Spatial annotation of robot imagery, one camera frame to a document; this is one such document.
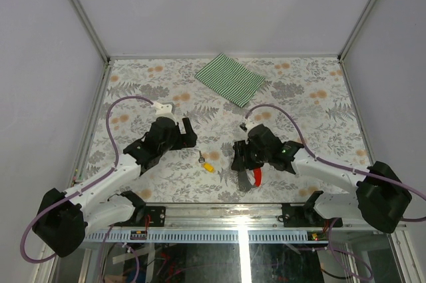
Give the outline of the key with yellow tag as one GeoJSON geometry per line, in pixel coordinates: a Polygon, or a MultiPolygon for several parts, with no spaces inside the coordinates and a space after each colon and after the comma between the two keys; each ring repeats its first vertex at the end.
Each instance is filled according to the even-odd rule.
{"type": "Polygon", "coordinates": [[[206,162],[206,159],[202,155],[202,152],[201,151],[198,151],[198,152],[199,152],[198,162],[201,164],[201,166],[208,172],[211,172],[211,173],[215,172],[214,167],[210,163],[206,162]]]}

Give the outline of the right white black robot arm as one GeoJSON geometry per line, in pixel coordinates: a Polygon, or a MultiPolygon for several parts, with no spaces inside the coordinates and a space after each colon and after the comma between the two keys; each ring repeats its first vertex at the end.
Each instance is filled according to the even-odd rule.
{"type": "Polygon", "coordinates": [[[333,218],[364,220],[384,233],[392,233],[412,200],[400,179],[383,162],[365,168],[344,168],[336,161],[326,162],[308,152],[306,145],[282,142],[263,124],[242,123],[247,139],[234,143],[231,169],[238,175],[238,188],[248,192],[262,183],[262,167],[316,178],[343,190],[341,194],[315,191],[302,206],[304,220],[318,226],[333,218]]]}

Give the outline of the aluminium frame profiles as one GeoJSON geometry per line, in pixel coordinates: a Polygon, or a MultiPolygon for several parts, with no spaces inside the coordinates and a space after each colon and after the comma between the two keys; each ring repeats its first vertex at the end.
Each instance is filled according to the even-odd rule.
{"type": "Polygon", "coordinates": [[[77,0],[104,59],[335,57],[368,0],[77,0]]]}

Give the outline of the aluminium mounting rail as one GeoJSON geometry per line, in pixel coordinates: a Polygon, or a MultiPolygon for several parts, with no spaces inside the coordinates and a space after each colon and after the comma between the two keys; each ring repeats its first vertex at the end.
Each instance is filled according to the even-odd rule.
{"type": "MultiPolygon", "coordinates": [[[[138,203],[133,206],[129,202],[123,204],[108,201],[96,207],[84,217],[81,228],[86,234],[102,230],[114,223],[131,218],[136,209],[157,204],[138,203]]],[[[248,225],[255,229],[273,228],[282,224],[276,217],[281,215],[281,204],[169,204],[166,205],[166,220],[164,227],[187,228],[190,230],[229,229],[248,225]]],[[[305,208],[305,217],[309,226],[304,228],[327,228],[332,219],[320,216],[312,208],[305,208]]]]}

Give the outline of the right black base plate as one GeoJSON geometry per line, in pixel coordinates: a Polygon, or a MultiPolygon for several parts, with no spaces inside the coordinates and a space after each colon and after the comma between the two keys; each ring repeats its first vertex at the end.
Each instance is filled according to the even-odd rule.
{"type": "Polygon", "coordinates": [[[281,203],[281,215],[277,216],[278,222],[284,228],[303,228],[309,226],[305,217],[304,203],[281,203]]]}

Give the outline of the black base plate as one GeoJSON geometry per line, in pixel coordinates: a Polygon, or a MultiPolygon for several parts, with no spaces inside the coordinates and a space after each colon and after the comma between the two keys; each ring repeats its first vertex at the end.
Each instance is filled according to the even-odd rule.
{"type": "Polygon", "coordinates": [[[114,226],[159,228],[164,227],[165,220],[165,206],[145,206],[144,208],[136,209],[130,219],[114,223],[114,226]]]}
{"type": "Polygon", "coordinates": [[[278,222],[284,228],[303,228],[309,226],[305,217],[304,203],[281,203],[281,215],[277,216],[278,222]]]}

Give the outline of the green striped folded cloth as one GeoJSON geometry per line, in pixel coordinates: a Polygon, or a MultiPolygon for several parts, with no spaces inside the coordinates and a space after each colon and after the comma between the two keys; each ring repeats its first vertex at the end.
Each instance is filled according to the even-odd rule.
{"type": "Polygon", "coordinates": [[[248,104],[265,81],[223,53],[198,71],[195,79],[240,108],[248,104]]]}

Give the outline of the floral table mat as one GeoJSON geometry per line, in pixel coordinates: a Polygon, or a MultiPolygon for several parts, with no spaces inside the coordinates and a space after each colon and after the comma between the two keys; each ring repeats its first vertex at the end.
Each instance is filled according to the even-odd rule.
{"type": "Polygon", "coordinates": [[[336,187],[309,176],[262,168],[262,183],[249,192],[237,187],[231,169],[233,144],[244,139],[245,117],[271,129],[281,140],[306,141],[328,160],[370,163],[343,71],[335,57],[242,58],[248,70],[265,78],[245,107],[227,101],[197,79],[207,59],[116,59],[107,71],[103,99],[82,181],[114,161],[116,151],[150,127],[151,101],[171,102],[198,136],[194,148],[172,151],[142,177],[127,184],[147,202],[255,203],[303,202],[316,190],[336,187]],[[198,162],[199,152],[215,172],[198,162]]]}

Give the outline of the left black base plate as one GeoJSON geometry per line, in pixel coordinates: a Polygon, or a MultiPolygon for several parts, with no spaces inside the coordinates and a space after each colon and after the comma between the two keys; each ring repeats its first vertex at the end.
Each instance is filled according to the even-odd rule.
{"type": "Polygon", "coordinates": [[[165,206],[145,206],[144,208],[136,209],[130,219],[114,223],[114,226],[159,228],[164,227],[165,220],[165,206]]]}

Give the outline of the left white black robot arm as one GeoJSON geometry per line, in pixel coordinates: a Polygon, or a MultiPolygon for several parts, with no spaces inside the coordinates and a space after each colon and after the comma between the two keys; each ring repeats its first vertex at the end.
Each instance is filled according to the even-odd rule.
{"type": "Polygon", "coordinates": [[[182,122],[183,130],[172,119],[158,117],[141,139],[123,150],[111,169],[64,191],[52,188],[46,192],[33,232],[63,258],[102,228],[116,223],[142,224],[144,201],[130,190],[114,192],[155,167],[167,152],[196,146],[198,136],[190,119],[182,122]]]}

